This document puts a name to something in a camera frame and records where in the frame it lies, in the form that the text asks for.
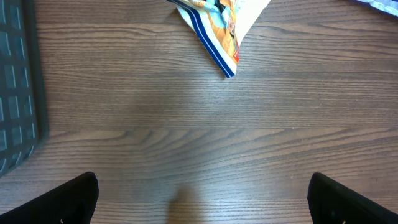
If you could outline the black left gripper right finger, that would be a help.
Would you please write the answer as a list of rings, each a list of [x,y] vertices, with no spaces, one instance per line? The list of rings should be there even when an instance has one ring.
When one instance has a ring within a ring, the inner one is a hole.
[[[314,224],[397,223],[397,214],[316,172],[308,186],[308,206]]]

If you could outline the yellow snack chip bag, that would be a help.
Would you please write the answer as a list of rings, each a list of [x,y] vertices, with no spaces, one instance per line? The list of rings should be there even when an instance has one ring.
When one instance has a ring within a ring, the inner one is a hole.
[[[169,0],[227,78],[235,76],[239,48],[270,0]]]

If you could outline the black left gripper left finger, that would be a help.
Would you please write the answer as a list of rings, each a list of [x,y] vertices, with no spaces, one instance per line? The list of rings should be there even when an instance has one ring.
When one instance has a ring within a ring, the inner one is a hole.
[[[99,196],[98,180],[85,172],[57,188],[1,215],[1,224],[87,224]]]

